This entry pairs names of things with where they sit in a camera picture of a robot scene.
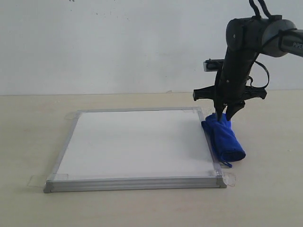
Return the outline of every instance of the table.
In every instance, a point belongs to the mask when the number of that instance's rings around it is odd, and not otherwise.
[[[43,194],[78,109],[201,106],[191,93],[1,96],[1,227],[301,227],[303,91],[269,91],[232,119],[247,156],[226,189]]]

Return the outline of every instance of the whiteboard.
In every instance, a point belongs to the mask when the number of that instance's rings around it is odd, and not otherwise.
[[[201,114],[198,108],[79,112],[52,182],[213,176]]]

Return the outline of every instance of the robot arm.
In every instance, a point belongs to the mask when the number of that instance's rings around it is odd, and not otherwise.
[[[298,30],[290,20],[282,19],[281,15],[271,15],[263,0],[258,0],[265,15],[260,12],[253,0],[249,0],[255,16],[231,20],[226,28],[227,50],[223,60],[207,60],[205,71],[216,71],[214,86],[195,89],[194,101],[212,99],[218,120],[226,109],[229,121],[240,109],[244,108],[245,100],[260,97],[265,99],[267,92],[264,87],[247,86],[252,81],[250,71],[260,54],[271,57],[282,57],[287,53],[303,57],[303,30]]]

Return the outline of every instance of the wall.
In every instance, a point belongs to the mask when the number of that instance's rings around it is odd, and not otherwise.
[[[0,95],[191,92],[212,85],[248,0],[0,0]],[[267,0],[303,28],[300,0]],[[269,89],[303,88],[303,59],[259,58]],[[255,85],[266,83],[254,66]]]

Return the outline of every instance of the blue cloth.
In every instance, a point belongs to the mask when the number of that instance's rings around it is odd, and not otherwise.
[[[226,120],[224,113],[220,121],[217,121],[217,116],[213,113],[206,117],[201,125],[209,135],[214,154],[220,162],[232,167],[229,162],[236,162],[245,158],[245,151],[232,130],[232,123]]]

